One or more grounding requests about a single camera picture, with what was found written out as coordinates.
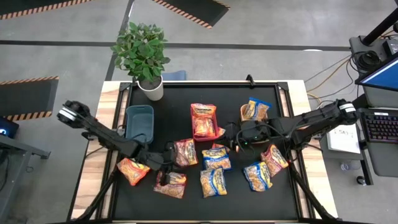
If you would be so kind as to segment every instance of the blue plastic bin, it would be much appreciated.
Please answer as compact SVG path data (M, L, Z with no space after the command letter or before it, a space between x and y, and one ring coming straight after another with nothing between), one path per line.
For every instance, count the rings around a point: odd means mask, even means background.
M154 140L154 109L149 105L129 106L126 110L126 138L150 144Z

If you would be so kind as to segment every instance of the green leaves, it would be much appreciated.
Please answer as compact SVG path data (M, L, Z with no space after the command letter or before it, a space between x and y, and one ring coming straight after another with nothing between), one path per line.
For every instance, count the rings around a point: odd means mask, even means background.
M118 56L114 61L115 67L127 70L128 75L138 80L153 82L155 77L161 76L163 64L170 59L164 57L164 32L156 25L130 22L126 30L122 30L111 50Z

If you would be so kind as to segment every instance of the white flower pot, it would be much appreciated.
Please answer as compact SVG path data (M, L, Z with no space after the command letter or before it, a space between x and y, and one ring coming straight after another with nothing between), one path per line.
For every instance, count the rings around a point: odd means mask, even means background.
M163 77L160 81L160 85L156 88L154 88L153 90L146 90L143 89L139 82L138 83L138 87L145 93L145 95L152 101L157 101L160 100L163 97Z

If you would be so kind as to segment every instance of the caster wheel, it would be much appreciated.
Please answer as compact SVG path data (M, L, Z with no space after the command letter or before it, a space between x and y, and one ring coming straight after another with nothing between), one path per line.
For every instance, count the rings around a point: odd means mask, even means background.
M366 186L365 177L359 176L356 178L356 182L360 185Z

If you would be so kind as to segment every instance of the desk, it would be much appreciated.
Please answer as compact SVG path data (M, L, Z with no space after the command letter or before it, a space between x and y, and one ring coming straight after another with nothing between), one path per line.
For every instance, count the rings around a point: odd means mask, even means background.
M256 83L260 82L278 82L278 81L256 81ZM292 109L294 115L310 111L310 105L305 91L305 85L302 80L288 80L288 81L279 81L279 82L287 82L289 86L289 97L290 101L292 102ZM101 97L99 99L96 117L100 122L102 122L104 125L106 125L109 128L112 128L112 125L114 124L113 119L115 114L115 107L118 102L118 93L119 93L120 84L121 82L104 82L101 91ZM287 108L286 96L284 94L281 94L281 101L283 104L284 114L288 116L289 111ZM119 112L118 124L123 123L126 102L127 102L127 94L123 95L123 97L121 98L121 109ZM319 142L315 140L312 140L311 144L319 146ZM86 153L89 153L99 147L100 146L97 142L95 141L89 142ZM94 199L95 195L98 193L101 187L101 181L103 179L106 154L107 150L103 149L98 151L96 154L91 155L89 158L87 158L84 161L81 174L79 176L79 180L77 183L76 191L74 194L74 198L72 200L71 209L68 216L69 218L76 218L80 216L84 212L86 207ZM114 163L116 160L115 156L116 153L114 152L113 154L114 155L112 159ZM308 147L307 149L303 150L303 160L311 191L315 194L317 199L327 209L327 211L333 216L337 217L335 203L329 185L325 164L323 162L322 153L316 149ZM107 196L104 200L104 207L102 209L101 215L98 215L99 217L106 218L108 215L108 210L110 206L109 204L110 194L111 190L109 190L107 193ZM305 195L300 189L299 189L299 195L300 195L301 206L303 209L303 216L308 217L309 212L306 209L307 200L305 198Z

